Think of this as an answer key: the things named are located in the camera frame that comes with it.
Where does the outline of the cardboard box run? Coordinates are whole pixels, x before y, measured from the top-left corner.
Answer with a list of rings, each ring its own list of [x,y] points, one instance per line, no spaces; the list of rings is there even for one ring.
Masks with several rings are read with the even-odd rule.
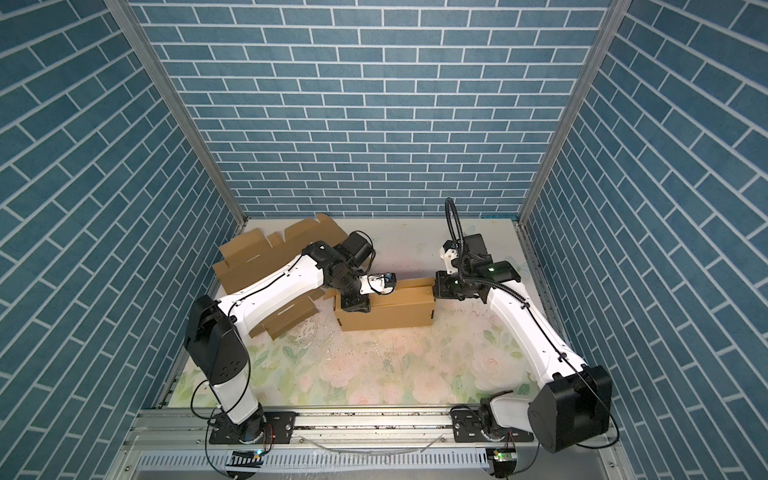
[[[435,312],[434,284],[431,278],[398,280],[392,294],[369,296],[368,313],[343,311],[335,290],[329,290],[324,298],[334,299],[333,310],[343,331],[427,327],[433,324]]]
[[[273,339],[280,337],[318,313],[314,304],[322,296],[318,285],[302,284],[291,291],[286,289],[309,265],[310,259],[301,255],[302,250],[317,241],[334,247],[347,237],[333,219],[318,214],[269,236],[254,229],[233,238],[220,247],[224,259],[213,265],[227,295],[237,300],[249,287],[258,289],[273,279],[278,282],[233,310],[221,298],[221,310],[237,318],[235,326],[243,337],[255,337],[262,332]]]

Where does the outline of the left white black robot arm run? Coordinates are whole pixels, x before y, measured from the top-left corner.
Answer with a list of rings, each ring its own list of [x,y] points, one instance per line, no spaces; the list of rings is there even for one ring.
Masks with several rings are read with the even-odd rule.
[[[257,430],[264,421],[249,386],[252,367],[245,337],[250,331],[319,287],[340,293],[345,311],[369,312],[373,289],[363,264],[374,257],[372,240],[354,231],[336,246],[322,240],[307,245],[264,279],[236,293],[218,300],[202,295],[193,302],[184,348],[232,424]]]

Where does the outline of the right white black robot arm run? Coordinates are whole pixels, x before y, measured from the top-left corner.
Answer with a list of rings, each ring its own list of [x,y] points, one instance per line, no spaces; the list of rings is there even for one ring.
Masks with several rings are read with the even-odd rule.
[[[515,268],[495,262],[480,234],[446,241],[439,255],[445,268],[436,273],[434,296],[481,300],[512,332],[539,387],[530,402],[509,393],[482,400],[482,421],[530,432],[550,453],[606,433],[612,421],[609,373],[568,346],[532,302]]]

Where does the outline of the right green circuit board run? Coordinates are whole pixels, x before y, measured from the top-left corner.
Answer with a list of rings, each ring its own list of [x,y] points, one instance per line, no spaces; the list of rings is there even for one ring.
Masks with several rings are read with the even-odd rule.
[[[518,461],[518,453],[513,448],[488,448],[486,454],[489,464],[493,467],[502,465],[513,468]]]

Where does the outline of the green circuit board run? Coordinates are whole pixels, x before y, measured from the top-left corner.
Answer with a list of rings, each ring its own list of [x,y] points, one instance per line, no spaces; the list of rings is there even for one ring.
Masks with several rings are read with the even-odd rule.
[[[258,469],[264,464],[264,452],[262,450],[233,451],[230,459],[225,464],[228,471],[240,468]]]
[[[489,464],[493,467],[502,465],[513,468],[518,461],[518,453],[513,448],[488,448],[486,454]]]

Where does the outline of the left green circuit board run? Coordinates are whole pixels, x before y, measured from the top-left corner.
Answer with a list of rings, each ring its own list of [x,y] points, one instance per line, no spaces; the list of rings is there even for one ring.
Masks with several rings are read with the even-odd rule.
[[[240,468],[258,469],[264,464],[264,452],[262,450],[233,451],[230,459],[225,464],[228,471]]]

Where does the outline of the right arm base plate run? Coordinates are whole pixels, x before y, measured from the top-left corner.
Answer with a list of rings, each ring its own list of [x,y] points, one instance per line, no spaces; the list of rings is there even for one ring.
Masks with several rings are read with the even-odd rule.
[[[531,432],[499,426],[493,419],[490,409],[485,406],[471,408],[467,405],[457,405],[449,410],[449,416],[454,441],[457,443],[509,442],[512,444],[534,440]]]

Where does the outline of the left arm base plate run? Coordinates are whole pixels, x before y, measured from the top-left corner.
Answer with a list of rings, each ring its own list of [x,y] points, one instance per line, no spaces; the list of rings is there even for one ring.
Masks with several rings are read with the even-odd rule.
[[[209,422],[208,441],[213,445],[289,444],[296,418],[294,411],[257,411],[242,424],[235,424],[226,414],[218,413]]]

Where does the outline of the right aluminium corner post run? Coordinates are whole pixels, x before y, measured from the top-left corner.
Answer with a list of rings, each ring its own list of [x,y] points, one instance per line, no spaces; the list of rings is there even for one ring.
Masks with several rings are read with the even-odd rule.
[[[531,218],[536,202],[543,191],[550,173],[557,163],[558,155],[562,151],[568,134],[571,131],[576,117],[599,72],[600,66],[607,55],[611,42],[613,41],[630,5],[630,0],[615,0],[610,3],[606,14],[601,21],[595,37],[595,42],[585,58],[579,77],[577,78],[573,91],[563,109],[548,149],[542,157],[539,168],[533,177],[531,187],[521,206],[518,216],[518,223],[520,225],[525,225]]]

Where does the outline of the aluminium corner post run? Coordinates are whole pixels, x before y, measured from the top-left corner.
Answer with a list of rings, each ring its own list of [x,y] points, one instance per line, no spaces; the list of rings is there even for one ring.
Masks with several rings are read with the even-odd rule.
[[[520,225],[525,225],[531,218],[536,202],[543,191],[550,173],[557,163],[558,155],[562,151],[568,134],[571,131],[576,117],[599,72],[600,66],[607,55],[611,42],[613,41],[630,5],[630,0],[615,0],[610,3],[606,14],[601,21],[595,37],[595,42],[585,58],[579,77],[577,78],[573,91],[563,109],[548,149],[542,157],[539,168],[533,177],[531,187],[521,206],[518,216],[518,223]]]
[[[129,2],[125,0],[105,0],[104,3],[129,45],[134,50],[153,85],[156,87],[161,99],[176,120],[179,129],[192,147],[199,162],[208,173],[222,200],[237,223],[238,228],[242,230],[248,221],[248,217],[240,206],[232,189],[227,184],[210,149],[195,125],[194,120],[189,114],[181,96],[153,48],[150,39],[139,23]]]

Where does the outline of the aluminium mounting rail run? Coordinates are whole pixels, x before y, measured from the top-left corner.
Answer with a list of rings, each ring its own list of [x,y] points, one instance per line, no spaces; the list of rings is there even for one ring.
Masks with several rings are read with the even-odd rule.
[[[213,445],[210,421],[178,409],[144,410],[109,479],[631,479],[629,459],[609,433],[548,453],[535,439],[457,443],[449,406],[270,407],[297,413],[289,444]],[[513,448],[511,468],[489,464],[488,448]],[[228,471],[233,451],[262,450],[261,468]]]

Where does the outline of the left aluminium corner post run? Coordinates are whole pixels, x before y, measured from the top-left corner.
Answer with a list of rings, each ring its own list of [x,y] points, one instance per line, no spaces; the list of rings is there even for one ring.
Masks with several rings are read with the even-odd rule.
[[[181,96],[153,48],[150,39],[139,23],[129,2],[125,0],[105,0],[104,3],[129,45],[134,50],[153,85],[156,87],[161,99],[176,120],[179,129],[192,147],[199,162],[208,173],[222,200],[237,223],[238,228],[242,230],[248,221],[248,217],[240,206],[232,189],[227,184],[210,149],[195,125],[194,120],[189,114]]]

